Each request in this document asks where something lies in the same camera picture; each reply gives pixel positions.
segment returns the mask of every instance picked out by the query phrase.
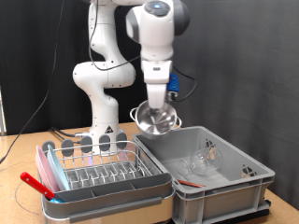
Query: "red handle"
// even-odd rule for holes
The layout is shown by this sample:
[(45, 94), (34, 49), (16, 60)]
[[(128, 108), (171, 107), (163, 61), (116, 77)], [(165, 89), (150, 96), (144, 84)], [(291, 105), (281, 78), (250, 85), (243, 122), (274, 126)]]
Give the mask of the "red handle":
[(39, 183), (34, 177), (29, 175), (27, 172), (21, 174), (21, 180), (36, 189), (38, 192), (45, 195), (45, 197), (49, 198), (50, 200), (54, 198), (55, 194), (53, 194), (49, 189)]

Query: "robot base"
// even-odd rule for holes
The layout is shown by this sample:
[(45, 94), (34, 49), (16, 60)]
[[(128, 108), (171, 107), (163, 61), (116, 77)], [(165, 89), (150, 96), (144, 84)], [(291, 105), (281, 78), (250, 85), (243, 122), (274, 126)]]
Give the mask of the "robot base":
[[(90, 129), (89, 136), (93, 140), (93, 144), (99, 144), (101, 135), (107, 134), (110, 137), (110, 142), (116, 141), (116, 136), (120, 132), (119, 123), (94, 123)], [(110, 145), (109, 152), (116, 152), (116, 144)], [(100, 147), (93, 147), (93, 153), (100, 153)]]

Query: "plate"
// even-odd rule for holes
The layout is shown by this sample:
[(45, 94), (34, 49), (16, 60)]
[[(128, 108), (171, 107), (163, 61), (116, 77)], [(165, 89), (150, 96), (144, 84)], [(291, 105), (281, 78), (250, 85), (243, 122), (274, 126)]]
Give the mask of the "plate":
[(52, 170), (55, 176), (58, 187), (60, 188), (60, 190), (70, 190), (71, 188), (69, 188), (66, 175), (64, 174), (64, 169), (60, 164), (53, 148), (50, 145), (48, 145), (48, 149), (49, 152), (47, 157), (50, 164), (50, 169)]
[(49, 162), (40, 146), (36, 146), (36, 165), (42, 183), (52, 192), (59, 191), (56, 179), (50, 169)]

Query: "gray tray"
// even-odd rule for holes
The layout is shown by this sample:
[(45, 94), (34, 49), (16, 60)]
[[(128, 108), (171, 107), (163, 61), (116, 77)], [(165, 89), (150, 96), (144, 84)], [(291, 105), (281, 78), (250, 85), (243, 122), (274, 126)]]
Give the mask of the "gray tray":
[[(176, 223), (214, 223), (269, 207), (263, 196), (275, 173), (204, 127), (178, 129), (155, 141), (136, 134), (134, 141), (163, 173), (173, 176)], [(190, 176), (188, 181), (204, 188), (180, 185), (178, 179), (184, 178), (177, 170), (179, 160), (188, 161), (195, 150), (210, 146), (221, 152), (220, 170), (212, 175)], [(249, 178), (242, 178), (244, 172)]]

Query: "black cable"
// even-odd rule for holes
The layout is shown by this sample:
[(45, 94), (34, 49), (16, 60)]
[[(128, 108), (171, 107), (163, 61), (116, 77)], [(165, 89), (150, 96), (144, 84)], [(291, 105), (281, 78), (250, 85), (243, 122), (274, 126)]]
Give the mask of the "black cable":
[(63, 138), (61, 135), (59, 135), (59, 134), (58, 134), (57, 132), (55, 132), (54, 130), (49, 129), (49, 132), (52, 132), (52, 133), (54, 133), (56, 136), (58, 136), (60, 139), (65, 140), (65, 138)]
[(92, 40), (93, 40), (93, 35), (94, 35), (94, 32), (95, 32), (95, 29), (96, 29), (96, 26), (97, 26), (97, 11), (98, 11), (98, 9), (99, 9), (99, 0), (96, 1), (95, 21), (94, 21), (93, 33), (92, 33), (92, 35), (91, 35), (91, 39), (90, 39), (90, 43), (89, 43), (89, 55), (90, 55), (90, 59), (91, 59), (91, 61), (93, 62), (93, 65), (94, 65), (98, 70), (100, 70), (100, 71), (108, 71), (108, 70), (111, 70), (111, 69), (113, 69), (113, 68), (121, 67), (121, 66), (123, 66), (123, 65), (125, 65), (125, 64), (131, 63), (132, 61), (134, 61), (134, 60), (140, 58), (140, 55), (139, 55), (139, 56), (134, 57), (133, 59), (127, 61), (126, 63), (121, 63), (121, 64), (116, 65), (116, 66), (114, 66), (114, 67), (104, 68), (104, 69), (103, 69), (103, 68), (99, 68), (99, 67), (95, 64), (95, 62), (94, 62), (94, 60), (93, 60), (93, 56), (92, 56), (92, 46), (91, 46), (91, 44), (92, 44)]
[(185, 95), (183, 98), (181, 98), (180, 100), (176, 100), (176, 98), (175, 98), (174, 96), (172, 96), (172, 101), (175, 102), (175, 103), (178, 103), (178, 102), (182, 102), (182, 101), (186, 100), (189, 96), (191, 96), (191, 95), (195, 92), (195, 90), (196, 90), (196, 88), (197, 88), (197, 81), (196, 81), (195, 78), (193, 78), (193, 77), (189, 77), (189, 76), (187, 76), (186, 74), (183, 74), (182, 72), (180, 72), (175, 66), (173, 66), (173, 67), (174, 67), (174, 69), (175, 69), (177, 72), (179, 72), (182, 76), (187, 77), (187, 78), (191, 79), (191, 80), (194, 82), (194, 84), (193, 84), (193, 88), (191, 89), (191, 91), (190, 91), (187, 95)]
[(18, 189), (19, 189), (19, 187), (20, 187), (20, 185), (21, 185), (22, 183), (23, 183), (23, 182), (21, 182), (21, 183), (19, 184), (19, 186), (16, 188), (16, 191), (15, 191), (15, 199), (16, 199), (17, 204), (19, 205), (19, 207), (21, 207), (21, 208), (22, 208), (23, 210), (25, 210), (26, 212), (29, 212), (29, 213), (32, 213), (32, 214), (35, 214), (35, 215), (39, 215), (38, 213), (29, 211), (27, 208), (24, 208), (24, 207), (18, 202), (17, 192), (18, 192)]
[(59, 23), (58, 23), (58, 33), (57, 33), (57, 38), (56, 38), (56, 43), (55, 43), (55, 51), (54, 51), (54, 63), (53, 63), (53, 67), (52, 67), (52, 72), (50, 75), (50, 84), (47, 90), (47, 94), (43, 100), (43, 102), (41, 103), (41, 105), (38, 107), (38, 109), (36, 110), (36, 112), (31, 116), (31, 118), (28, 119), (28, 121), (25, 123), (25, 125), (22, 127), (20, 133), (17, 135), (17, 137), (15, 138), (15, 140), (12, 142), (12, 144), (10, 145), (7, 154), (0, 160), (0, 164), (6, 159), (9, 151), (11, 150), (12, 146), (15, 144), (15, 142), (17, 141), (17, 139), (20, 137), (20, 135), (23, 133), (23, 131), (26, 129), (26, 127), (28, 126), (28, 124), (31, 122), (31, 120), (34, 118), (34, 116), (36, 115), (36, 113), (39, 111), (39, 109), (45, 104), (49, 93), (50, 93), (50, 87), (52, 85), (52, 81), (53, 81), (53, 77), (54, 77), (54, 71), (55, 71), (55, 67), (56, 67), (56, 58), (57, 58), (57, 46), (58, 46), (58, 42), (59, 42), (59, 34), (60, 34), (60, 28), (61, 28), (61, 21), (62, 21), (62, 17), (63, 17), (63, 11), (64, 11), (64, 2), (65, 0), (63, 0), (62, 3), (62, 7), (61, 7), (61, 11), (60, 11), (60, 18), (59, 18)]
[(72, 133), (64, 133), (63, 131), (60, 131), (59, 129), (54, 128), (54, 127), (51, 127), (50, 129), (51, 129), (51, 130), (54, 130), (55, 132), (60, 133), (60, 134), (62, 134), (62, 135), (64, 135), (64, 136), (67, 136), (67, 137), (76, 137), (76, 136), (75, 136), (74, 134), (72, 134)]
[[(62, 140), (65, 140), (65, 138), (63, 138), (61, 135), (59, 135), (58, 133), (61, 133), (61, 134), (63, 134), (63, 135), (65, 135), (65, 136), (68, 136), (68, 137), (76, 137), (74, 134), (70, 134), (70, 133), (64, 133), (64, 132), (62, 132), (62, 131), (60, 131), (60, 130), (58, 130), (57, 128), (54, 128), (54, 127), (51, 127), (50, 129), (49, 129), (49, 131), (50, 132), (52, 132), (52, 133), (54, 133), (56, 136), (58, 136), (60, 139), (62, 139)], [(73, 143), (74, 144), (81, 144), (81, 141), (77, 141), (77, 142), (74, 142), (73, 141)]]

